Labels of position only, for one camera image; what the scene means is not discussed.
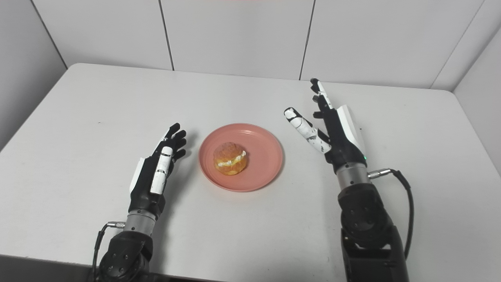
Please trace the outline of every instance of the white table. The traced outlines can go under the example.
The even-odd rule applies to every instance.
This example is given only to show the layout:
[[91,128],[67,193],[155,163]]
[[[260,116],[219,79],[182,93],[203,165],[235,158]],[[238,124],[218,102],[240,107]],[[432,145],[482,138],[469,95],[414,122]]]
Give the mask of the white table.
[[[499,281],[501,180],[454,95],[323,85],[333,104],[352,108],[369,169],[400,169],[413,187],[411,281]],[[309,87],[73,65],[0,153],[0,254],[90,264],[98,229],[126,218],[139,157],[179,122],[189,154],[168,180],[152,271],[220,281],[345,281],[336,177],[283,117],[294,106],[313,120]],[[203,139],[234,122],[262,126],[283,146],[283,170],[261,190],[223,190],[199,169]],[[404,189],[391,176],[374,183],[405,240]],[[101,255],[114,234],[106,234]]]

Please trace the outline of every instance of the pink plate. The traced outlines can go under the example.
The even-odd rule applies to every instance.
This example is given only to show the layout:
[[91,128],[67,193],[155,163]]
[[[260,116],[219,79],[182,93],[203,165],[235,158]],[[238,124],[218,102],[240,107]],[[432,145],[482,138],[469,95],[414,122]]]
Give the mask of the pink plate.
[[[248,154],[247,167],[237,175],[224,175],[214,167],[214,150],[225,142],[242,145]],[[228,124],[214,130],[198,152],[203,174],[219,187],[236,192],[264,187],[279,173],[282,159],[278,140],[266,129],[248,123]]]

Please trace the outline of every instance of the robotic arm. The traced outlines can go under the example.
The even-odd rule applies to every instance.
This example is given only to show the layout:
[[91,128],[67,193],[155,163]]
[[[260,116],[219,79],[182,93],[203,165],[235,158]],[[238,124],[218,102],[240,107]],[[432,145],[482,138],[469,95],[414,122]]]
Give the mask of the robotic arm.
[[[410,186],[399,171],[383,169],[367,172],[361,132],[351,117],[348,106],[332,107],[322,84],[311,80],[314,102],[327,128],[323,133],[302,117],[294,108],[284,112],[296,130],[334,167],[341,193],[341,243],[348,282],[406,282],[409,281],[405,259],[412,234],[413,204]],[[371,179],[393,173],[408,192],[410,203],[409,234],[406,251],[397,228],[386,212]]]
[[[186,154],[181,149],[186,145],[186,132],[179,130],[178,123],[171,126],[153,154],[139,161],[131,183],[127,221],[109,222],[99,232],[93,262],[94,281],[148,281],[149,261],[153,255],[151,234],[165,206],[165,182],[175,161]],[[107,226],[124,230],[111,239],[96,274],[97,250]]]

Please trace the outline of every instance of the white tile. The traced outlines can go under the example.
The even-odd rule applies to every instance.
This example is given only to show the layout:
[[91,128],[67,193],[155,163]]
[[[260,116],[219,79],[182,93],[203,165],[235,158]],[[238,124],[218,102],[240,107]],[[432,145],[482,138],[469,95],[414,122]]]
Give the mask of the white tile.
[[68,66],[171,69],[158,1],[34,0]]
[[482,0],[317,0],[302,79],[429,88]]
[[313,0],[163,0],[174,69],[298,79]]
[[486,0],[431,88],[453,91],[501,23],[501,1]]

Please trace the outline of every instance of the black cable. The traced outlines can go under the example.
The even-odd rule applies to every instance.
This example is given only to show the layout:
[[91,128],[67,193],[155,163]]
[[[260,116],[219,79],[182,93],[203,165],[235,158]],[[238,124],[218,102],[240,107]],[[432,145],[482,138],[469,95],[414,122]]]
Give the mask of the black cable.
[[108,224],[105,224],[101,231],[97,233],[96,245],[94,245],[94,259],[92,259],[92,281],[96,281],[96,264],[97,264],[97,253],[99,251],[99,247],[101,246],[101,241],[103,240],[104,231],[108,227]]
[[405,242],[404,256],[405,259],[409,256],[410,244],[412,241],[412,232],[414,231],[414,198],[412,197],[412,192],[410,191],[410,184],[405,179],[403,174],[394,169],[390,169],[391,173],[402,183],[405,191],[407,191],[407,198],[409,199],[409,227],[407,229],[407,240]]

